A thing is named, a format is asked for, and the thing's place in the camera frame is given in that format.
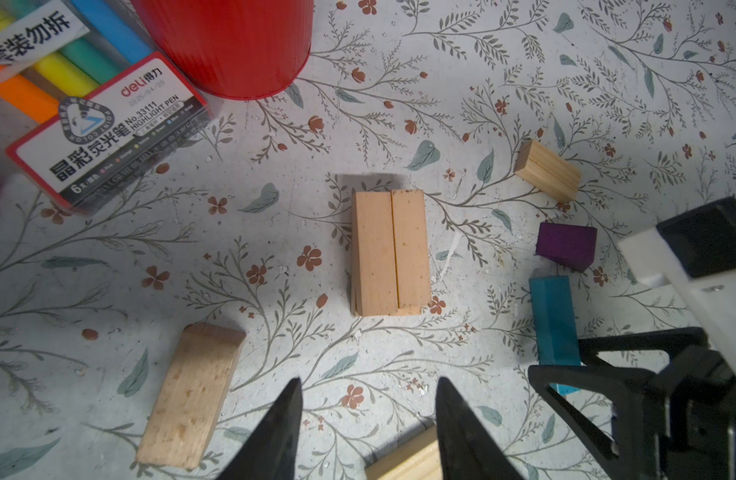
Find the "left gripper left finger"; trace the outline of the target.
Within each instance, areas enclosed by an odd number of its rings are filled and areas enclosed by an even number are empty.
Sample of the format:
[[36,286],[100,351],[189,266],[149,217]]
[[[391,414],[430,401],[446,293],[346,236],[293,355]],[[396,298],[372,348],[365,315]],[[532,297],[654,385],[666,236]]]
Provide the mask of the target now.
[[302,383],[296,377],[217,479],[294,479],[302,413]]

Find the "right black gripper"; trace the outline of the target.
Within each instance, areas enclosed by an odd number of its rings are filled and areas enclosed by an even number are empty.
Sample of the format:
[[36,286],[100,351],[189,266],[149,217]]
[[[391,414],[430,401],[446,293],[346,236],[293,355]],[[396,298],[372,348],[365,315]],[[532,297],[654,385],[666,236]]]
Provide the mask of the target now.
[[[736,479],[736,376],[701,327],[582,339],[586,366],[534,365],[529,381],[612,479]],[[611,367],[605,352],[663,351],[659,373]],[[606,397],[612,435],[553,386]]]

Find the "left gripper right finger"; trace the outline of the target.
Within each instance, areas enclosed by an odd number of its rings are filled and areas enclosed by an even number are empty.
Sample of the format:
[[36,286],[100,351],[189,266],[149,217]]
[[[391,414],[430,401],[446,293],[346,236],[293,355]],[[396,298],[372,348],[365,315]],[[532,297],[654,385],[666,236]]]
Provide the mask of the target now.
[[445,480],[523,479],[449,378],[440,378],[435,402]]

